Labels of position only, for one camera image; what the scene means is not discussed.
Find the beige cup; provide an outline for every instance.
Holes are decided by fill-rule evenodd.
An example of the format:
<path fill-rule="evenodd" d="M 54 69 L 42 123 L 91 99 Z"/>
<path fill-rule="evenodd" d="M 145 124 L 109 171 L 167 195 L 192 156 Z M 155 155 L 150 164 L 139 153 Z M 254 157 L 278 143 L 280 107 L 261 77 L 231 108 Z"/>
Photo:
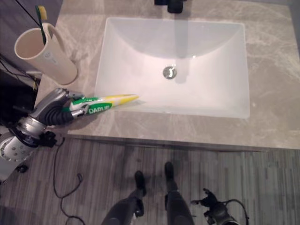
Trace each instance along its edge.
<path fill-rule="evenodd" d="M 15 54 L 59 84 L 71 83 L 77 75 L 77 68 L 64 53 L 65 48 L 58 31 L 49 23 L 43 23 L 46 44 L 43 43 L 40 28 L 25 31 L 15 42 Z M 54 34 L 58 44 L 52 41 Z"/>

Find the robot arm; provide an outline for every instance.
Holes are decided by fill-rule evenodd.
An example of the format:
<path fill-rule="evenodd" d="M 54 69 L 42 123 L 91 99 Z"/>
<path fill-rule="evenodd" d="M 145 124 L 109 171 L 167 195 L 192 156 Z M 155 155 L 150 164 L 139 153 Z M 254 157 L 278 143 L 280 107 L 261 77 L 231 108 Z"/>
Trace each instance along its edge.
<path fill-rule="evenodd" d="M 57 88 L 50 92 L 17 126 L 9 127 L 10 133 L 0 137 L 0 181 L 4 181 L 13 170 L 25 161 L 38 146 L 53 147 L 55 134 L 45 132 L 47 126 L 63 125 L 84 114 L 88 106 L 75 111 L 62 111 L 70 98 L 82 98 L 79 92 Z"/>

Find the toothbrush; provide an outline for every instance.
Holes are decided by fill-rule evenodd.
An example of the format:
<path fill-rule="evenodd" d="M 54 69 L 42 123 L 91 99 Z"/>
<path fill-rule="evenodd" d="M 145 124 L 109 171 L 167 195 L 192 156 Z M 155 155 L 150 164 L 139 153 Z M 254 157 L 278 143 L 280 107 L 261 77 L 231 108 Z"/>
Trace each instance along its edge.
<path fill-rule="evenodd" d="M 47 12 L 44 6 L 36 6 L 36 12 L 37 12 L 37 17 L 38 17 L 38 22 L 39 26 L 41 28 L 42 36 L 43 36 L 43 43 L 44 45 L 46 44 L 46 35 L 43 29 L 42 25 L 42 19 L 46 20 L 47 19 Z"/>

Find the faucet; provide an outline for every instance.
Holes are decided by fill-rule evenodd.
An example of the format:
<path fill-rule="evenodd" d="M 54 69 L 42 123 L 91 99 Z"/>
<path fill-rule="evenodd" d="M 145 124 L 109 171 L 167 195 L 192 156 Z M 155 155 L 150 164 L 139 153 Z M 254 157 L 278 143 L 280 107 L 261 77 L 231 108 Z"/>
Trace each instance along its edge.
<path fill-rule="evenodd" d="M 182 13 L 183 1 L 186 0 L 154 0 L 155 5 L 168 5 L 169 13 Z"/>

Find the sink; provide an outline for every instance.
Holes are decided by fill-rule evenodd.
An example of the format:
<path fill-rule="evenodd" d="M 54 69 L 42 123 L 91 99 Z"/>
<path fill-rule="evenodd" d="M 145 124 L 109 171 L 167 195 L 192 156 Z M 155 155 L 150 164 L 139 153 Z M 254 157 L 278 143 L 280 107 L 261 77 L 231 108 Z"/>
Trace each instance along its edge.
<path fill-rule="evenodd" d="M 137 94 L 118 111 L 248 118 L 241 23 L 108 18 L 97 97 Z"/>

